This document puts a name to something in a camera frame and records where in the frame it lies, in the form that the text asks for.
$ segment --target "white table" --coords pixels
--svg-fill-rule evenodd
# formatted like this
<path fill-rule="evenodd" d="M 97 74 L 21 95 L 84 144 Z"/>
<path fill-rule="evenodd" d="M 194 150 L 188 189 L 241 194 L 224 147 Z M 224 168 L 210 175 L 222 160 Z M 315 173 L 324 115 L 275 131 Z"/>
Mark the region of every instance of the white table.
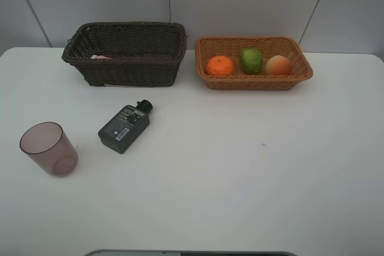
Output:
<path fill-rule="evenodd" d="M 188 51 L 169 88 L 95 88 L 62 49 L 0 58 L 0 255 L 104 249 L 384 254 L 384 63 L 306 53 L 288 92 L 213 91 Z M 97 131 L 150 100 L 151 124 L 120 155 Z M 77 146 L 67 177 L 19 149 L 39 122 Z"/>

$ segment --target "barcode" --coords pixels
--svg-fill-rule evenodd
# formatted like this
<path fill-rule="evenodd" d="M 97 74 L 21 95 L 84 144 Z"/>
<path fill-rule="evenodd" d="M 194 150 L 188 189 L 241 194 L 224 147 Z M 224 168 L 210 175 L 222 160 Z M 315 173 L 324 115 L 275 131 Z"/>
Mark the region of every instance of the barcode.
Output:
<path fill-rule="evenodd" d="M 128 131 L 129 131 L 128 128 L 124 128 L 124 129 L 119 133 L 119 135 L 116 136 L 115 139 L 116 139 L 117 141 L 120 141 L 120 140 L 124 137 L 124 135 L 126 135 L 126 133 L 128 133 Z"/>

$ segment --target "plastic cup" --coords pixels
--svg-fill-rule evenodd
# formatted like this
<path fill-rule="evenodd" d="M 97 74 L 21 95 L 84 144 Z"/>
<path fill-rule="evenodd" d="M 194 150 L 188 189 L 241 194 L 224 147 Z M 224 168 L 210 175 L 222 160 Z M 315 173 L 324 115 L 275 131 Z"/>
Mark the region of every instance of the plastic cup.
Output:
<path fill-rule="evenodd" d="M 50 175 L 68 175 L 77 164 L 76 150 L 54 122 L 43 122 L 27 130 L 20 139 L 20 148 Z"/>

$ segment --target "peach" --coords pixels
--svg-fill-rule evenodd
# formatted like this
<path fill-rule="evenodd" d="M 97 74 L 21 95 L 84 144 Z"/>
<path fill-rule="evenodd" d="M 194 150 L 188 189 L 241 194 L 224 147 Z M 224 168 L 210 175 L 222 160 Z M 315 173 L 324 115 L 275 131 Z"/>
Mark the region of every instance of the peach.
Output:
<path fill-rule="evenodd" d="M 290 75 L 292 64 L 281 55 L 272 57 L 265 65 L 266 75 Z"/>

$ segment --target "basket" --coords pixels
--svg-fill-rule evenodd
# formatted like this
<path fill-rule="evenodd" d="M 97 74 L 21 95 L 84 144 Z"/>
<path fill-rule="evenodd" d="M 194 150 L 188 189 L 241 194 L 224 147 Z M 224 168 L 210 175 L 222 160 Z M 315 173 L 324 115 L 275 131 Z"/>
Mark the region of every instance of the basket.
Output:
<path fill-rule="evenodd" d="M 255 47 L 263 55 L 261 72 L 248 75 L 240 69 L 240 54 L 243 48 Z M 196 68 L 198 75 L 211 89 L 219 90 L 289 90 L 301 81 L 310 79 L 312 68 L 296 42 L 289 37 L 202 37 L 196 41 Z M 206 73 L 208 61 L 217 55 L 231 58 L 235 72 L 231 76 L 210 76 Z M 275 55 L 282 55 L 292 63 L 289 76 L 267 76 L 266 62 Z"/>
<path fill-rule="evenodd" d="M 95 22 L 77 30 L 62 59 L 91 86 L 171 86 L 186 39 L 184 27 L 177 23 Z M 112 59 L 90 59 L 92 55 Z"/>

